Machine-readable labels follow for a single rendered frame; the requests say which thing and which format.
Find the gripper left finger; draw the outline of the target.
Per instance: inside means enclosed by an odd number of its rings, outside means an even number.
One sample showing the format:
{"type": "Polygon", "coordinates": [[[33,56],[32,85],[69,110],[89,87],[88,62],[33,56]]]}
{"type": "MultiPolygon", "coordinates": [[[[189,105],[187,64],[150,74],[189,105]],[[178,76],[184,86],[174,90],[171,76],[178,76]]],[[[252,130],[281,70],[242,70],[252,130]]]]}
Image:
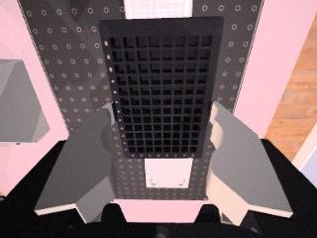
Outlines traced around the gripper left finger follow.
{"type": "Polygon", "coordinates": [[[30,169],[0,203],[0,238],[53,238],[101,220],[118,193],[109,152],[115,121],[109,102],[30,169]]]}

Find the white rectangular frame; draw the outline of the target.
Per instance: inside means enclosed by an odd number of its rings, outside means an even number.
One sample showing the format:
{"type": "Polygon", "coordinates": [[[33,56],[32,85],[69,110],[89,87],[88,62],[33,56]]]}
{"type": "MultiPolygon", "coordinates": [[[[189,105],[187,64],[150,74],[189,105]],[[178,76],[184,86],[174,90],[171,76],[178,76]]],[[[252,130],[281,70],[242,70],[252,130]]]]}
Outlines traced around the white rectangular frame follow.
{"type": "Polygon", "coordinates": [[[147,187],[188,187],[193,159],[145,159],[147,187]]]}

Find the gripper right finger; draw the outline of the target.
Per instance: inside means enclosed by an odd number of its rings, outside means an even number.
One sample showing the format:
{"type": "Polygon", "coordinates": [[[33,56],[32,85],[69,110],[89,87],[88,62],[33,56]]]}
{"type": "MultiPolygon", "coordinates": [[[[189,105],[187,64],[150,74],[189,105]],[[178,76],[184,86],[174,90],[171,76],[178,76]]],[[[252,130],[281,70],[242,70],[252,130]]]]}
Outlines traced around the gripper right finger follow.
{"type": "Polygon", "coordinates": [[[317,238],[317,188],[269,140],[210,101],[212,153],[206,194],[221,222],[266,238],[317,238]]]}

